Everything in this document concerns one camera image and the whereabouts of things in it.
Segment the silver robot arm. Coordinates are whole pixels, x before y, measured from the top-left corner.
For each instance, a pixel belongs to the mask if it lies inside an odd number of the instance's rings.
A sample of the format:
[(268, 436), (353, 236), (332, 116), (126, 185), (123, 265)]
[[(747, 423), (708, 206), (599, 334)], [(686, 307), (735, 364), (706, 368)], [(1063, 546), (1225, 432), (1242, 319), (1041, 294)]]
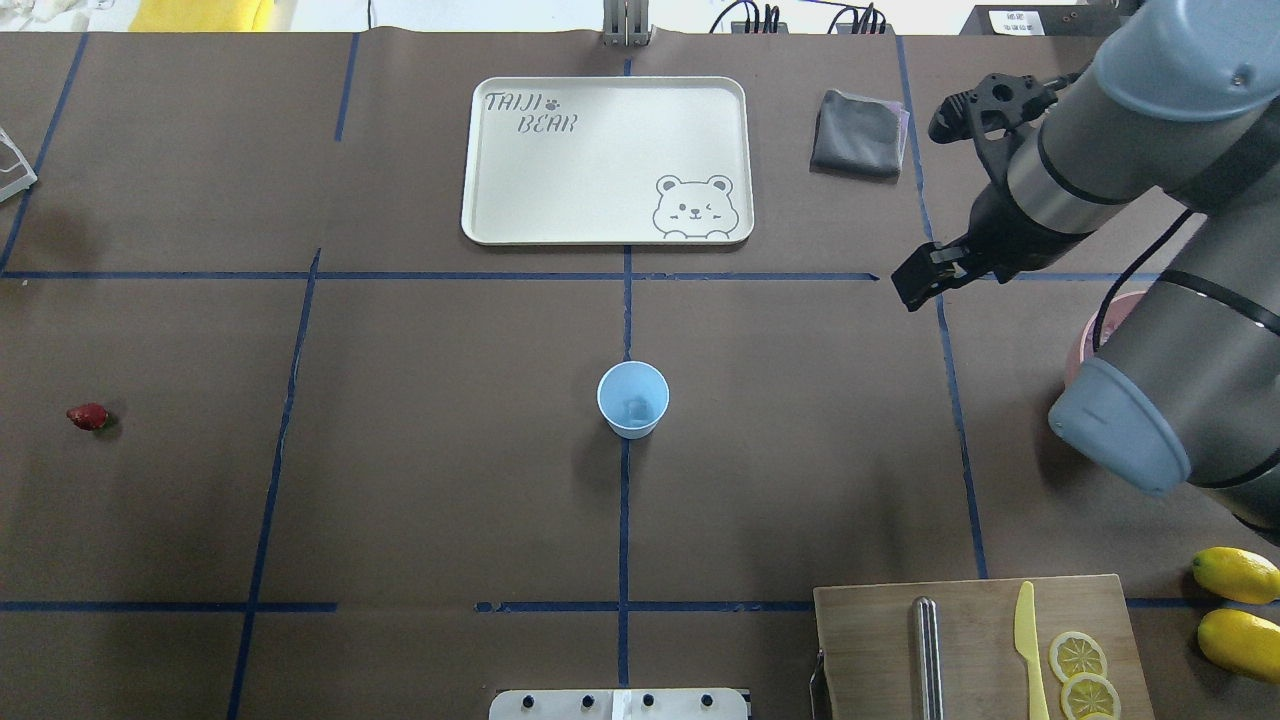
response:
[(1189, 484), (1270, 543), (1279, 523), (1275, 1), (1147, 1), (1056, 85), (989, 74), (937, 143), (988, 176), (966, 232), (891, 275), (909, 310), (1050, 266), (1160, 190), (1202, 224), (1050, 409), (1053, 433), (1151, 495)]

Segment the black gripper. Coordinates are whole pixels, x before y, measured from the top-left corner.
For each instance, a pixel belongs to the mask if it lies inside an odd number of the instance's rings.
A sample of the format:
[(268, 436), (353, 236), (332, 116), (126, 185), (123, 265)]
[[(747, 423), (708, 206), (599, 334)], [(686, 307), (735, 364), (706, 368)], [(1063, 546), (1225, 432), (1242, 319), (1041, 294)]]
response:
[(987, 74), (979, 85), (948, 95), (931, 119), (928, 136), (936, 143), (970, 140), (989, 183), (972, 205), (966, 232), (938, 246), (923, 243), (891, 273), (900, 301), (909, 313), (948, 290), (964, 287), (992, 273), (1010, 281), (1020, 272), (1043, 269), (1088, 234), (1079, 222), (1055, 219), (1046, 208), (1014, 197), (1012, 161), (1027, 149), (1039, 152), (1032, 122), (1059, 100), (1079, 73), (1039, 81), (1033, 76)]

